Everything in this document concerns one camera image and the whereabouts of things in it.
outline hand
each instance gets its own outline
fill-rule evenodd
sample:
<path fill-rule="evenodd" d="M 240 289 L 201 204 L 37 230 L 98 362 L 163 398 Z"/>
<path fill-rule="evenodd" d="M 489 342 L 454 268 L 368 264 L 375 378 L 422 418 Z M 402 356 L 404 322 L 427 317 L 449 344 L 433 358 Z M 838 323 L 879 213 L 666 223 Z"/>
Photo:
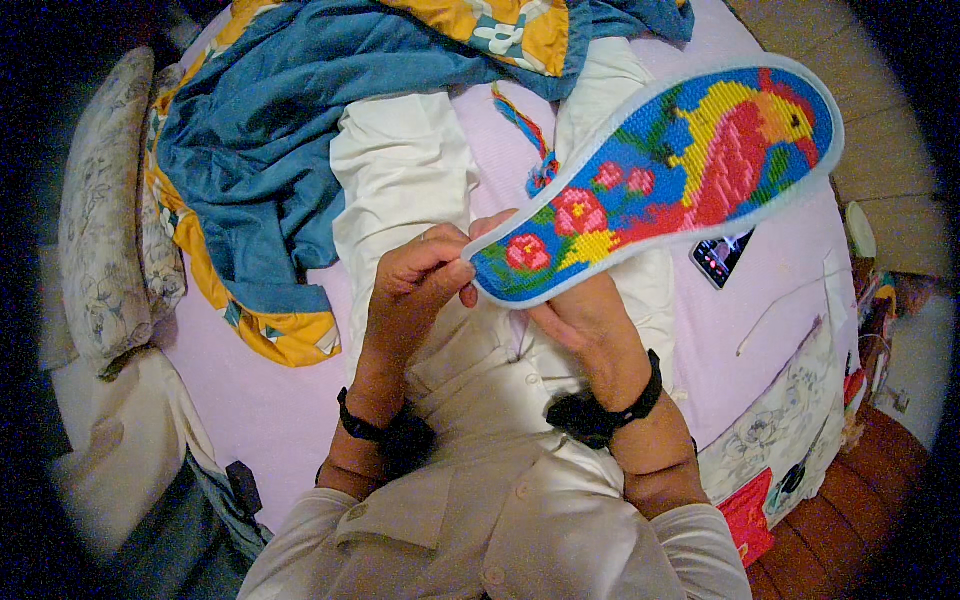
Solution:
<path fill-rule="evenodd" d="M 490 232 L 515 212 L 474 221 L 470 237 Z M 652 367 L 608 274 L 593 276 L 527 312 L 544 333 L 579 360 L 604 408 L 619 412 L 634 405 L 650 381 Z"/>
<path fill-rule="evenodd" d="M 440 310 L 457 294 L 467 308 L 477 302 L 473 265 L 460 258 L 469 238 L 451 224 L 428 229 L 380 259 L 370 300 L 361 368 L 402 377 Z"/>

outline wooden floor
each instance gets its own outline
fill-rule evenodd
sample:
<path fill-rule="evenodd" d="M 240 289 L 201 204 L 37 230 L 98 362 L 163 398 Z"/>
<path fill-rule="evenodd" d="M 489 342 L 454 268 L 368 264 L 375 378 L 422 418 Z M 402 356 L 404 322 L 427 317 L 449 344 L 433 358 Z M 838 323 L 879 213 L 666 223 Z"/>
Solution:
<path fill-rule="evenodd" d="M 841 453 L 820 493 L 773 530 L 773 549 L 747 569 L 754 598 L 838 598 L 890 539 L 928 455 L 906 429 L 871 407 L 859 446 Z"/>

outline phone screen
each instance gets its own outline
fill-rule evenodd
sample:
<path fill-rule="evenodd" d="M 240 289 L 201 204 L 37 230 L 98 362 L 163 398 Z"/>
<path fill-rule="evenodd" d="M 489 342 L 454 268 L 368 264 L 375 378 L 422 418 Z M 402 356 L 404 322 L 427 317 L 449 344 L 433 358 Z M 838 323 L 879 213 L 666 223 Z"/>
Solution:
<path fill-rule="evenodd" d="M 718 240 L 704 240 L 693 247 L 690 258 L 717 289 L 722 289 L 753 234 L 754 230 L 750 229 Z"/>

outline insole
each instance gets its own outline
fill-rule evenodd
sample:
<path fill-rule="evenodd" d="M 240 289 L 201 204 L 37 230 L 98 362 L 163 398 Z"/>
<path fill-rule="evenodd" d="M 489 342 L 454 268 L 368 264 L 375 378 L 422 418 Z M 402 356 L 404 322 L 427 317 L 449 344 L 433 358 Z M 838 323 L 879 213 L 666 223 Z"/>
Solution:
<path fill-rule="evenodd" d="M 640 252 L 755 226 L 828 175 L 843 139 L 827 88 L 784 57 L 655 82 L 463 257 L 492 301 L 536 306 Z"/>

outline pink bed sheet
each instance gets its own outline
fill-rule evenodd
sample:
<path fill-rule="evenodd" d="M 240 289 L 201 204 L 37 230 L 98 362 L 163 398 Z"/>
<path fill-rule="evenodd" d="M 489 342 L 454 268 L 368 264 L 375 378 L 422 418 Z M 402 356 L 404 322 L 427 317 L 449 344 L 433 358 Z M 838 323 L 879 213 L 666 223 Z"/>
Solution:
<path fill-rule="evenodd" d="M 656 77 L 669 77 L 705 61 L 760 52 L 721 0 L 693 0 L 693 4 L 697 25 L 693 41 L 685 48 L 653 37 L 633 42 Z M 227 20 L 223 15 L 218 18 L 194 48 L 206 45 Z M 515 84 L 504 83 L 501 88 L 548 136 L 552 134 L 555 117 L 548 103 Z M 490 86 L 473 87 L 453 104 L 481 171 L 481 184 L 471 198 L 476 216 L 529 202 L 523 184 L 539 161 L 537 153 L 495 111 Z M 824 257 L 830 250 L 849 267 L 844 230 L 826 179 L 809 189 L 804 203 L 757 228 L 750 249 L 722 292 L 710 287 L 696 270 L 688 247 L 674 249 L 675 377 L 687 391 L 681 410 L 700 447 L 743 414 L 793 355 L 814 318 L 826 315 L 824 285 L 809 285 L 778 302 L 743 355 L 735 356 L 737 346 L 771 302 L 824 275 Z M 350 291 L 343 266 L 310 272 L 307 280 L 326 288 L 344 350 L 348 350 Z M 226 466 L 240 460 L 253 470 L 264 506 L 257 518 L 276 529 L 297 496 L 313 485 L 326 457 L 338 418 L 336 395 L 346 379 L 345 360 L 340 356 L 314 367 L 281 367 L 248 349 L 195 291 L 192 281 L 188 290 L 176 315 L 161 329 L 158 342 L 193 397 L 216 448 L 217 463 Z M 851 316 L 836 339 L 838 360 L 845 361 L 856 342 L 848 276 L 840 294 Z"/>

